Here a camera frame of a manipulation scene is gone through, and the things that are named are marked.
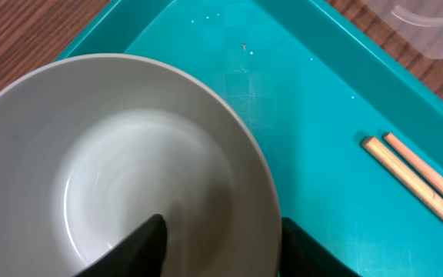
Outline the grey ceramic bowl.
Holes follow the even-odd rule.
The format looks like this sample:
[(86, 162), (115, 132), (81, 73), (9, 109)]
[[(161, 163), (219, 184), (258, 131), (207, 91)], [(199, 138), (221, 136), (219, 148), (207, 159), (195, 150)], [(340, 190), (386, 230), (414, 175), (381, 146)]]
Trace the grey ceramic bowl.
[(274, 276), (281, 216), (236, 112), (180, 69), (67, 58), (0, 91), (0, 276), (73, 276), (165, 220), (163, 276)]

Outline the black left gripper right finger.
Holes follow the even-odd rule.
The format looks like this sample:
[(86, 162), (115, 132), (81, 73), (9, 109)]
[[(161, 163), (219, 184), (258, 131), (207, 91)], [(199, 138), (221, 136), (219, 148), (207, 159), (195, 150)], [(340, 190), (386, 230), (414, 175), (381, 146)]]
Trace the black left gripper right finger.
[(281, 277), (359, 277), (289, 217), (281, 230)]

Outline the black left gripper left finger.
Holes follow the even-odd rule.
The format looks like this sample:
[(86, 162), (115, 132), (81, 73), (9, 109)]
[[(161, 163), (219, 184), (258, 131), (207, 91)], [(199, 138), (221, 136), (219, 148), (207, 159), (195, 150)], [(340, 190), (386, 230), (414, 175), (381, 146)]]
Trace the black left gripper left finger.
[(167, 244), (166, 221), (154, 214), (76, 277), (160, 277)]

